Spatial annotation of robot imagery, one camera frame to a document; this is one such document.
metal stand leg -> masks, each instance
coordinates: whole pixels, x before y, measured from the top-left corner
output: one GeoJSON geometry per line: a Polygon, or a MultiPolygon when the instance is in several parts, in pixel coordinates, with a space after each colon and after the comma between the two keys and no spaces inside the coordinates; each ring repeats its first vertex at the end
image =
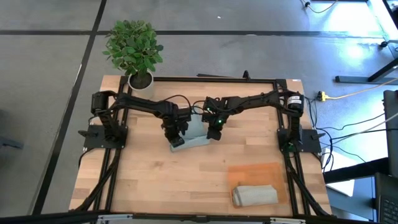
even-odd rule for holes
{"type": "MultiPolygon", "coordinates": [[[[393,80],[393,78],[384,78],[398,68],[398,58],[394,59],[388,65],[382,67],[375,74],[370,77],[350,77],[350,76],[336,76],[338,83],[367,83],[367,84],[382,84],[393,80]]],[[[398,80],[390,82],[389,85],[398,85],[398,80]]]]}
{"type": "Polygon", "coordinates": [[[325,183],[329,184],[361,177],[368,177],[377,172],[389,174],[388,157],[329,171],[323,174],[323,178],[325,179],[325,183]]]}
{"type": "Polygon", "coordinates": [[[0,148],[2,146],[11,146],[18,149],[22,149],[24,147],[23,143],[0,136],[0,148]]]}

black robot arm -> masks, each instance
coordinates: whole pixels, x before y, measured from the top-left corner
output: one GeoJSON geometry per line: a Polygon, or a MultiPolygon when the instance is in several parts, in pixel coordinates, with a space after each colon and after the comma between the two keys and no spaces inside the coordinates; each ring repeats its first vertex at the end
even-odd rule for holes
{"type": "Polygon", "coordinates": [[[169,101],[151,101],[130,96],[125,93],[117,94],[113,91],[99,91],[93,94],[91,113],[98,116],[105,128],[107,141],[117,141],[119,137],[118,123],[111,119],[111,115],[119,109],[129,108],[133,110],[151,113],[162,119],[162,129],[165,137],[173,147],[184,144],[179,133],[185,134],[188,129],[188,121],[191,120],[190,108],[178,108],[178,105],[169,101]],[[115,102],[108,108],[108,98],[113,96],[115,102]]]}
{"type": "Polygon", "coordinates": [[[260,95],[239,97],[229,96],[220,98],[206,97],[203,104],[205,112],[202,121],[209,123],[207,138],[220,140],[221,130],[229,116],[242,113],[244,110],[271,106],[289,116],[289,141],[296,144],[301,141],[302,128],[300,117],[304,110],[304,96],[297,92],[277,90],[260,95]],[[281,97],[287,96],[285,105],[281,104],[281,97]]]}

plant pot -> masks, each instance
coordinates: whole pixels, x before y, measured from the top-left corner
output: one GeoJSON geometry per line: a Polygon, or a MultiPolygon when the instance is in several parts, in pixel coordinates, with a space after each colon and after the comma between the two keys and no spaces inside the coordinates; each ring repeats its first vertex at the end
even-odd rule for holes
{"type": "Polygon", "coordinates": [[[154,76],[151,74],[150,71],[147,71],[147,75],[150,76],[150,83],[147,86],[137,86],[134,83],[134,76],[135,75],[130,75],[128,84],[130,88],[132,88],[132,94],[133,96],[143,98],[143,99],[151,99],[154,95],[155,89],[154,89],[154,76]]]}

green leaves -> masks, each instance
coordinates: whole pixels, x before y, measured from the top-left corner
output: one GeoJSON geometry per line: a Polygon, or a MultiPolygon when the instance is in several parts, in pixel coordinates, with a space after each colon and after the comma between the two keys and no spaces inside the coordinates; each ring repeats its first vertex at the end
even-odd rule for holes
{"type": "Polygon", "coordinates": [[[116,21],[106,37],[107,50],[102,53],[112,59],[115,68],[124,70],[125,75],[154,72],[154,65],[163,62],[159,51],[164,47],[157,45],[156,32],[150,23],[116,21]]]}
{"type": "Polygon", "coordinates": [[[152,64],[152,62],[150,62],[149,58],[144,58],[144,63],[145,63],[145,66],[147,68],[149,68],[151,71],[153,71],[153,72],[156,71],[154,65],[152,64]]]}

white cable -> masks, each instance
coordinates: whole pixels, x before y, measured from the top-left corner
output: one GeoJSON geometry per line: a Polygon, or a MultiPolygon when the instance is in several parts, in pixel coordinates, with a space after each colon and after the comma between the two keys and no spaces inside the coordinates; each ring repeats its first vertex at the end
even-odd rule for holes
{"type": "Polygon", "coordinates": [[[317,11],[313,10],[313,8],[311,7],[311,5],[305,6],[305,4],[306,4],[307,2],[305,2],[304,0],[301,0],[301,2],[303,3],[304,7],[308,7],[309,9],[311,9],[311,11],[313,11],[313,12],[315,12],[315,13],[323,13],[323,12],[325,12],[326,10],[330,9],[332,6],[334,6],[334,5],[338,2],[338,0],[334,1],[333,4],[331,4],[329,7],[327,7],[326,9],[324,9],[324,10],[322,10],[322,11],[320,11],[320,12],[317,12],[317,11]]]}
{"type": "Polygon", "coordinates": [[[355,133],[355,134],[353,134],[353,135],[350,135],[350,136],[347,136],[347,137],[345,137],[345,138],[342,138],[342,139],[340,139],[339,141],[334,142],[333,144],[336,144],[336,143],[338,143],[338,142],[341,142],[342,140],[345,140],[345,139],[354,137],[355,135],[359,135],[359,134],[365,133],[366,131],[370,131],[370,130],[372,130],[372,129],[374,129],[374,128],[376,128],[376,127],[378,127],[378,126],[380,126],[380,125],[382,125],[382,124],[384,124],[384,123],[390,121],[392,118],[395,118],[396,116],[398,116],[398,113],[392,115],[389,119],[387,119],[387,120],[381,122],[380,124],[377,124],[377,125],[375,125],[375,126],[369,128],[369,129],[367,129],[367,130],[365,130],[365,131],[361,131],[360,133],[355,133]]]}

